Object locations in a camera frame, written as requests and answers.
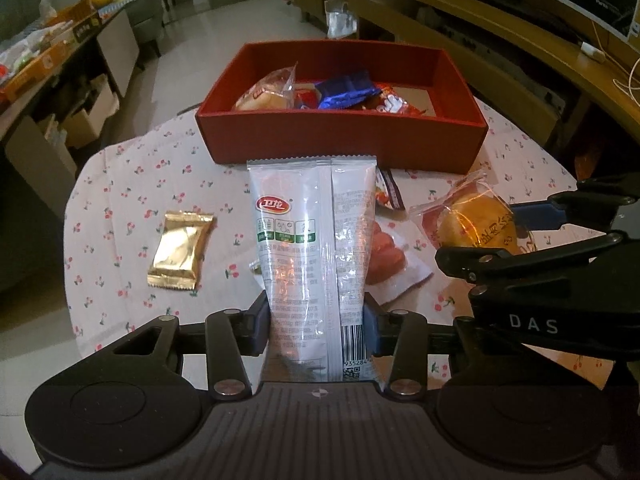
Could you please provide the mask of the white pink snack packet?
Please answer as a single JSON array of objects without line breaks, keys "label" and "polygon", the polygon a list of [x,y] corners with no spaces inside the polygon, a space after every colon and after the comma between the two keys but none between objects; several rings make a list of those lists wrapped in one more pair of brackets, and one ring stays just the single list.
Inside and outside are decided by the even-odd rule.
[{"label": "white pink snack packet", "polygon": [[409,243],[400,234],[400,220],[406,216],[406,207],[390,170],[376,170],[374,190],[376,217],[366,292],[378,304],[390,304],[427,281],[433,271],[418,256],[425,248],[422,240]]}]

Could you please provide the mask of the gold foil snack packet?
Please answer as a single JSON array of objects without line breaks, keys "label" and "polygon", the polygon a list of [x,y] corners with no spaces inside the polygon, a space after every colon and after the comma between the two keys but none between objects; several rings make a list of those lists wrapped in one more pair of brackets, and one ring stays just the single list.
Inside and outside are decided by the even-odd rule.
[{"label": "gold foil snack packet", "polygon": [[148,285],[175,290],[196,289],[206,244],[216,222],[213,214],[167,211],[163,232],[146,274]]}]

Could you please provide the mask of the white long snack packet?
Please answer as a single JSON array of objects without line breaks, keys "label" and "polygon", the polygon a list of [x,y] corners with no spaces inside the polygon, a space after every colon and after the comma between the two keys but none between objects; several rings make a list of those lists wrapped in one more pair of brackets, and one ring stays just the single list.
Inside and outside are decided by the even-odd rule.
[{"label": "white long snack packet", "polygon": [[362,311],[374,228],[375,157],[251,160],[247,170],[270,307],[266,377],[374,379]]}]

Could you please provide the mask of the blue foil snack packet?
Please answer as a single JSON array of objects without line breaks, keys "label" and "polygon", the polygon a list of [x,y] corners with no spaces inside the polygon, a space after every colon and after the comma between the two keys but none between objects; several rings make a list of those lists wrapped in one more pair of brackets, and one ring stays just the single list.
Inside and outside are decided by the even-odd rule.
[{"label": "blue foil snack packet", "polygon": [[319,110],[346,110],[381,93],[366,72],[332,78],[316,84]]}]

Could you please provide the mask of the bread bun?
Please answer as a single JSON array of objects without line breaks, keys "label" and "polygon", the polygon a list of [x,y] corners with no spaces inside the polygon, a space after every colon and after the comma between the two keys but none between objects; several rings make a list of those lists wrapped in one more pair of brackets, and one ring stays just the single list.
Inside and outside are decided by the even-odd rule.
[{"label": "bread bun", "polygon": [[296,66],[280,68],[262,77],[233,105],[235,112],[292,110],[295,104]]}]

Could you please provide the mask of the cherry print tablecloth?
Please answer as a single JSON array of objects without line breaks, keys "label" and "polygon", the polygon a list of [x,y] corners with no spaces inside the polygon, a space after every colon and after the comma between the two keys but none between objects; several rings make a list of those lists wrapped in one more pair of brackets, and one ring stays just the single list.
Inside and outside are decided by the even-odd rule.
[{"label": "cherry print tablecloth", "polygon": [[[537,142],[477,103],[489,130],[472,171],[485,171],[505,202],[544,200],[576,188],[576,179]],[[70,322],[82,358],[159,315],[199,323],[210,312],[247,308],[260,292],[250,273],[257,260],[250,178],[244,166],[213,162],[194,114],[100,151],[81,171],[66,206],[64,269]],[[461,177],[394,169],[393,178],[409,209],[438,200]],[[201,211],[217,219],[193,292],[146,282],[170,210]],[[409,244],[409,256],[420,258],[433,274],[387,307],[420,312],[435,324],[471,315],[469,285],[439,272],[430,241],[402,211],[395,212],[381,211],[378,222],[399,234]]]}]

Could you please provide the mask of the wooden tv cabinet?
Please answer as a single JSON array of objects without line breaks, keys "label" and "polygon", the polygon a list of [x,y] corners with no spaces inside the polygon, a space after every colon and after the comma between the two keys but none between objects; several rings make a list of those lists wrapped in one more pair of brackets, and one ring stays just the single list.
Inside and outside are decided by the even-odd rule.
[{"label": "wooden tv cabinet", "polygon": [[[293,0],[322,20],[333,0]],[[639,0],[619,32],[570,0],[345,0],[361,37],[447,50],[480,96],[541,144],[591,129],[639,135]]]}]

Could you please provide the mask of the red cardboard box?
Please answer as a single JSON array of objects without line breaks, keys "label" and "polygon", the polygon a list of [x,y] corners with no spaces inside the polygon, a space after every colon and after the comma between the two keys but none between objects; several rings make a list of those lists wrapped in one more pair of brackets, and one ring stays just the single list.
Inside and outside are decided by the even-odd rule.
[{"label": "red cardboard box", "polygon": [[[432,116],[375,110],[235,110],[255,82],[293,66],[314,84],[365,72],[376,84],[427,92]],[[373,155],[383,168],[465,174],[488,125],[461,73],[442,49],[363,40],[246,44],[195,114],[218,164],[249,159]]]}]

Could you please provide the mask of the red chip bag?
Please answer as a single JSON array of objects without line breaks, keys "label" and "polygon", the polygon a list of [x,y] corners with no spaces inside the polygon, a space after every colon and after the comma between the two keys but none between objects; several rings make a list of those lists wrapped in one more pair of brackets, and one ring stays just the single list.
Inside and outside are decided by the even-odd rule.
[{"label": "red chip bag", "polygon": [[376,90],[378,90],[377,94],[369,96],[361,103],[356,104],[355,110],[408,116],[423,116],[427,112],[426,108],[421,110],[411,104],[398,94],[392,86],[377,86]]}]

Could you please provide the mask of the white cardboard box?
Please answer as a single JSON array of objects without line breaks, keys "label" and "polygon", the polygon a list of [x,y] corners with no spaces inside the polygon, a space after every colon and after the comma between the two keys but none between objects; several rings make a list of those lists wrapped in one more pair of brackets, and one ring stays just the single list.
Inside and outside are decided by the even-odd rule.
[{"label": "white cardboard box", "polygon": [[102,74],[94,78],[85,99],[62,122],[62,128],[66,131],[66,146],[83,148],[98,140],[107,118],[118,110],[119,98],[112,91],[107,76]]}]

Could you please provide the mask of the white plastic bag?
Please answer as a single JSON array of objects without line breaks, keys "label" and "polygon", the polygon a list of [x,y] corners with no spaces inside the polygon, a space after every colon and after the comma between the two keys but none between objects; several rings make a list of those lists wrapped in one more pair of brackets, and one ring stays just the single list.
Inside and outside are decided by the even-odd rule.
[{"label": "white plastic bag", "polygon": [[344,39],[356,35],[358,18],[349,10],[347,0],[326,0],[326,36],[329,39]]}]

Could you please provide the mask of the cluttered side table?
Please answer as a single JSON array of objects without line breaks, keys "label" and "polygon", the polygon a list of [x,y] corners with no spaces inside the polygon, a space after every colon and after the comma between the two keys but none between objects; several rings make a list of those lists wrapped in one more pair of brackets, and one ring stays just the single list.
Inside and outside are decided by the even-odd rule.
[{"label": "cluttered side table", "polygon": [[99,136],[70,149],[76,164],[84,166],[91,155],[112,140],[116,114],[124,104],[139,52],[127,11],[119,9],[107,15],[83,42],[69,46],[66,58],[1,114],[1,155],[38,200],[58,216],[72,192],[77,172],[65,165],[61,153],[44,138],[38,122],[50,115],[66,122],[90,96],[86,91],[73,98],[70,87],[105,76],[112,99],[103,105]]}]

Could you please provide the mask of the orange snack box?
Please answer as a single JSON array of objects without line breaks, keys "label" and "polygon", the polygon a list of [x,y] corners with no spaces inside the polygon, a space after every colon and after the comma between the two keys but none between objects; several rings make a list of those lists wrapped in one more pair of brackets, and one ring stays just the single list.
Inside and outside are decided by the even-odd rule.
[{"label": "orange snack box", "polygon": [[45,50],[1,88],[1,95],[10,103],[15,102],[27,90],[50,75],[55,67],[60,66],[69,53],[70,47],[65,42],[59,42]]}]

